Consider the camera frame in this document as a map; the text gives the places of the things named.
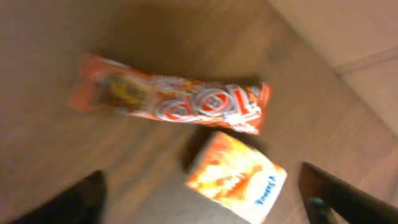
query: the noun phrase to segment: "wood grain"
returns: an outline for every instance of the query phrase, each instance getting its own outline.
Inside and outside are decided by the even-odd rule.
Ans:
[[[244,223],[183,185],[182,154],[201,139],[198,126],[66,106],[87,51],[159,73],[268,80],[274,96],[259,140],[288,172],[268,223],[308,222],[296,184],[302,161],[383,200],[392,194],[367,183],[380,175],[373,167],[383,170],[395,155],[397,139],[265,1],[0,6],[0,222],[101,169],[109,188],[104,223]],[[393,176],[379,176],[384,189],[393,189]]]
[[[334,68],[398,46],[395,0],[269,0]]]
[[[398,58],[347,73],[341,78],[398,135]]]

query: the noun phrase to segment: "wrapped candy bar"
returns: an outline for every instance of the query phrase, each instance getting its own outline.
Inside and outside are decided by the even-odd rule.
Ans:
[[[231,136],[217,132],[191,168],[187,185],[250,223],[262,223],[286,171]]]
[[[270,88],[224,85],[147,73],[97,55],[83,62],[83,79],[72,99],[77,110],[110,109],[162,121],[196,123],[259,134]]]

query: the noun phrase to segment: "printed logo on wrapper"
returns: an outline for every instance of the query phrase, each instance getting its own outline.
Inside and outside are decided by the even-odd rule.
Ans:
[[[195,99],[183,93],[181,100],[163,102],[157,109],[160,119],[174,122],[198,120],[197,115],[224,116],[224,120],[236,129],[253,130],[248,121],[261,117],[261,108],[250,103],[247,93],[238,85],[227,85],[227,91],[210,88],[197,94]]]
[[[258,214],[269,213],[282,188],[284,179],[280,180],[275,173],[258,172],[254,174],[248,186],[247,197],[253,211]]]

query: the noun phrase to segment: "snack box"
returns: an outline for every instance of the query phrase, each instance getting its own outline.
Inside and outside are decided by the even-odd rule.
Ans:
[[[186,184],[250,223],[262,223],[286,177],[261,152],[216,132],[195,159]]]

